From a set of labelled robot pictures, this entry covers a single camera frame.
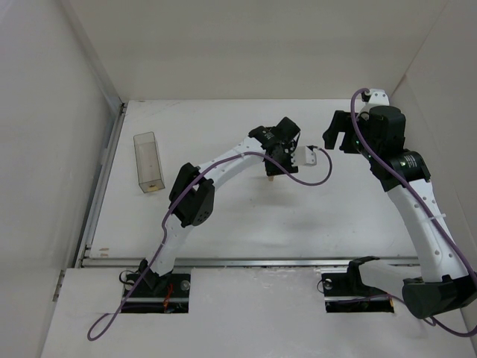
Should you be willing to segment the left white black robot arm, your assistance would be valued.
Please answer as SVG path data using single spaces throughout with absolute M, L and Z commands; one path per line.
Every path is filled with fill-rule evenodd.
M 215 193 L 228 180 L 256 164 L 264 163 L 268 177 L 294 174 L 291 164 L 300 128 L 289 118 L 272 127 L 259 126 L 225 154 L 199 166 L 184 164 L 169 194 L 170 205 L 161 226 L 158 249 L 139 264 L 139 277 L 153 294 L 168 284 L 180 247 L 193 227 L 211 215 Z

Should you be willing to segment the clear plastic box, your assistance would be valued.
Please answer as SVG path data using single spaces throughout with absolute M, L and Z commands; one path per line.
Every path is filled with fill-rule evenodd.
M 144 193 L 164 189 L 164 178 L 154 132 L 133 137 L 138 184 Z

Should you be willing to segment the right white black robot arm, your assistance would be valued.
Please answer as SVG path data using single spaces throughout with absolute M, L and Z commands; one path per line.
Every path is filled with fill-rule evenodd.
M 420 264 L 420 276 L 394 268 L 377 257 L 350 262 L 339 287 L 348 295 L 386 292 L 403 299 L 416 318 L 429 318 L 466 307 L 476 300 L 476 285 L 452 247 L 452 237 L 435 201 L 422 156 L 405 148 L 405 115 L 392 106 L 363 111 L 357 122 L 337 110 L 323 134 L 327 149 L 361 154 L 397 208 Z

